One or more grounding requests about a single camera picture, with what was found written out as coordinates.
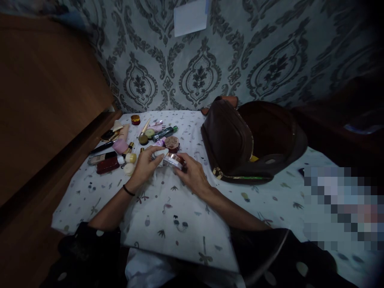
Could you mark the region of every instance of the makeup bag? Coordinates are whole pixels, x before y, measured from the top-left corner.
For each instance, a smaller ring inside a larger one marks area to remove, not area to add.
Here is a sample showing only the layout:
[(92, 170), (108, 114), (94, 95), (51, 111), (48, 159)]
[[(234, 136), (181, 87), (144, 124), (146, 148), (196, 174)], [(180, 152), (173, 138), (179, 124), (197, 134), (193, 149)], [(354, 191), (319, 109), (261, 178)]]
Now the makeup bag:
[[(212, 173), (223, 181), (263, 184), (300, 158), (307, 137), (285, 108), (253, 101), (238, 110), (237, 101), (217, 97), (201, 134)], [(251, 162), (252, 156), (258, 160)]]

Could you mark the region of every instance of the red bottle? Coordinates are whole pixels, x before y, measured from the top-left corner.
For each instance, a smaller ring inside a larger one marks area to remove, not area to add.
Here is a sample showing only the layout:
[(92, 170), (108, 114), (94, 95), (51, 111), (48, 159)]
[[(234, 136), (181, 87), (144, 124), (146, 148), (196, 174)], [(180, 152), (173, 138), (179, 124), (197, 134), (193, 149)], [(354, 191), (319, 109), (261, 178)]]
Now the red bottle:
[(124, 163), (125, 163), (125, 160), (124, 160), (124, 157), (122, 157), (122, 156), (106, 159), (106, 160), (97, 164), (96, 173), (97, 174), (104, 174), (104, 173), (111, 172), (111, 171), (119, 168), (120, 165), (122, 165)]

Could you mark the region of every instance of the sleeve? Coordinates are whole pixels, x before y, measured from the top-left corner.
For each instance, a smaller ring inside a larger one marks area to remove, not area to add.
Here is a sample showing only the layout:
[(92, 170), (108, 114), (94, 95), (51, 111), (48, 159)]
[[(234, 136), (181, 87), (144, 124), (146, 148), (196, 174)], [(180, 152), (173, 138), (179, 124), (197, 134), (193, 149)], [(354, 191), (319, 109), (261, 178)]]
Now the sleeve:
[(337, 274), (334, 258), (288, 229), (240, 231), (231, 241), (247, 287), (356, 287)]
[(119, 228), (103, 232), (82, 222), (73, 236), (60, 241), (61, 257), (40, 287), (115, 287), (119, 249)]

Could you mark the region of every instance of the wrist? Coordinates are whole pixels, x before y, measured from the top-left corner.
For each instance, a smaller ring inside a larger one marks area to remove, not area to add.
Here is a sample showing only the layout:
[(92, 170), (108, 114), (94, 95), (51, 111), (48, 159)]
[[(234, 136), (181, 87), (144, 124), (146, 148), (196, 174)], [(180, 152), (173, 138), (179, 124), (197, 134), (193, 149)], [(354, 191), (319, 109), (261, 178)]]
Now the wrist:
[(214, 199), (218, 196), (218, 193), (220, 193), (216, 188), (213, 188), (212, 186), (207, 186), (202, 189), (200, 193), (200, 198), (207, 204), (214, 201)]
[(140, 188), (142, 183), (138, 179), (130, 178), (125, 184), (125, 188), (133, 194), (136, 194), (136, 191)]

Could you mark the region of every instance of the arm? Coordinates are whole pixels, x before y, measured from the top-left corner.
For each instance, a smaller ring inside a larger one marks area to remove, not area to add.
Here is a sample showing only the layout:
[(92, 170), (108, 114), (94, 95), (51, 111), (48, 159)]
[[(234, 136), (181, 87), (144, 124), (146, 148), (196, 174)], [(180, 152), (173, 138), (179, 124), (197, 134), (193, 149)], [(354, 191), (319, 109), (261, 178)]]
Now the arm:
[[(283, 279), (287, 287), (304, 287), (308, 282), (319, 287), (335, 283), (354, 287), (336, 273), (336, 263), (328, 252), (311, 242), (300, 243), (288, 229), (271, 229), (211, 187), (200, 163), (186, 153), (178, 155), (184, 158), (188, 170), (184, 173), (175, 169), (175, 173), (231, 227), (232, 247), (247, 287), (256, 282), (260, 287), (270, 286), (263, 276), (266, 271), (278, 279), (277, 283)], [(297, 272), (298, 262), (309, 268), (311, 273), (306, 278)]]
[(187, 172), (175, 169), (181, 180), (204, 202), (214, 209), (233, 228), (247, 231), (271, 229), (258, 218), (226, 198), (208, 183), (202, 165), (186, 153), (179, 153), (187, 163)]
[[(129, 192), (134, 194), (152, 175), (163, 156), (151, 161), (151, 155), (162, 149), (150, 146), (140, 154), (136, 169), (125, 184)], [(58, 245), (61, 257), (40, 287), (116, 287), (118, 225), (132, 198), (120, 189), (88, 224), (80, 223), (75, 235), (64, 237)]]
[[(150, 176), (152, 176), (156, 167), (159, 165), (164, 155), (158, 156), (155, 160), (151, 160), (151, 155), (164, 147), (149, 146), (140, 153), (136, 168), (132, 177), (125, 184), (129, 192), (135, 194), (138, 188), (144, 184)], [(128, 194), (122, 187), (115, 196), (100, 210), (98, 214), (89, 222), (88, 226), (102, 231), (113, 231), (118, 226), (131, 202), (133, 196)]]

